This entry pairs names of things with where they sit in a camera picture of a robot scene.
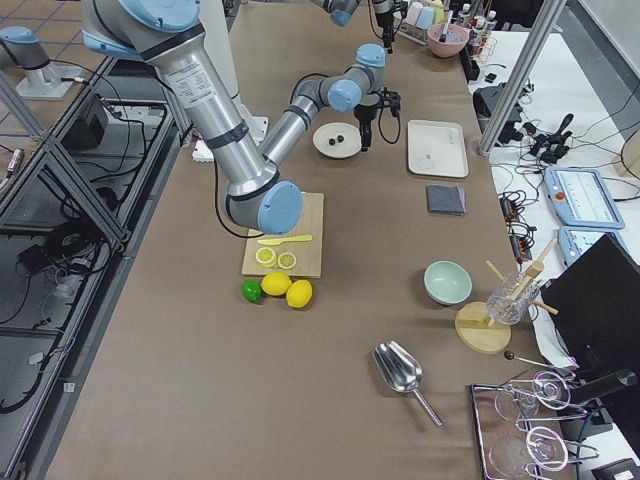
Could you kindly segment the spare robot base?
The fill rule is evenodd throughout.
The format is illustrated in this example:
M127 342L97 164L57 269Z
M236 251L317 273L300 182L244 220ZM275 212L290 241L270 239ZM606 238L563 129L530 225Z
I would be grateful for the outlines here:
M1 69L16 68L24 72L16 90L28 100L62 100L71 88L64 81L64 69L52 63L35 33L24 26L1 29Z

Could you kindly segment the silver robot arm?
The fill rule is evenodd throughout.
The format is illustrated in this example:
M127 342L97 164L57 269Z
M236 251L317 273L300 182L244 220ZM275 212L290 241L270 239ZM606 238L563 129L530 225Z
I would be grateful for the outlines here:
M332 21L338 26L346 26L353 17L357 7L360 5L356 0L313 0L312 3L319 6L328 13ZM382 29L380 35L374 35L383 42L384 49L388 54L393 53L393 42L395 41L394 14L399 12L402 18L406 17L407 2L392 0L375 0L368 2L370 22L372 14L375 15L376 23Z
M279 165L324 107L349 112L383 87L386 53L361 45L339 76L307 80L265 140L256 144L205 50L198 1L85 1L85 45L106 56L143 61L169 86L228 180L225 210L235 224L281 235L303 210L303 196Z

